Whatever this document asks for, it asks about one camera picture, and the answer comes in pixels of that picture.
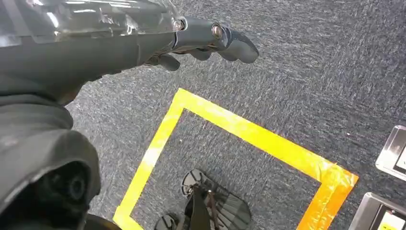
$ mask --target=orange tape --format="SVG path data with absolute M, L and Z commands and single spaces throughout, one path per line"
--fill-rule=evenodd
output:
M 358 176 L 323 157 L 204 98 L 179 89 L 113 217 L 123 230 L 142 230 L 130 214 L 183 109 L 201 116 L 321 182 L 320 188 L 297 227 L 298 230 L 326 230 L 358 180 Z

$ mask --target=floor marking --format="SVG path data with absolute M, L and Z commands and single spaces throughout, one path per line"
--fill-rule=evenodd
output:
M 130 215 L 183 109 L 199 115 L 321 182 L 297 226 L 298 230 L 326 230 L 358 180 L 358 176 L 323 157 L 202 97 L 179 89 L 114 214 L 113 220 L 123 230 L 143 230 Z

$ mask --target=gray carpet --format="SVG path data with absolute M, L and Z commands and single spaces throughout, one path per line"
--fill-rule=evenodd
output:
M 141 67 L 84 87 L 68 106 L 100 154 L 92 213 L 111 219 L 178 88 L 360 176 L 330 229 L 344 230 L 366 192 L 406 206 L 406 182 L 375 168 L 392 127 L 406 125 L 406 2 L 402 0 L 175 0 L 186 15 L 244 31 L 253 65 L 180 57 L 169 73 Z M 184 113 L 133 217 L 153 229 L 180 213 L 180 180 L 194 167 L 245 199 L 250 229 L 292 230 L 319 183 L 191 113 Z

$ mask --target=yellow tape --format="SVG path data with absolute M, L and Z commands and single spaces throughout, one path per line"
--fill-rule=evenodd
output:
M 201 116 L 321 182 L 319 190 L 297 227 L 298 230 L 326 230 L 358 180 L 358 176 L 321 156 L 204 98 L 179 89 L 113 217 L 123 230 L 142 230 L 142 227 L 130 217 L 131 212 L 183 109 Z

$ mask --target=metal machine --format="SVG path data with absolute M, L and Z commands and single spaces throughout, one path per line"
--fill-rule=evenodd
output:
M 63 106 L 103 75 L 173 71 L 169 53 L 213 52 L 259 55 L 246 36 L 179 16 L 170 0 L 0 0 L 0 229 L 116 229 L 87 214 L 98 156 Z

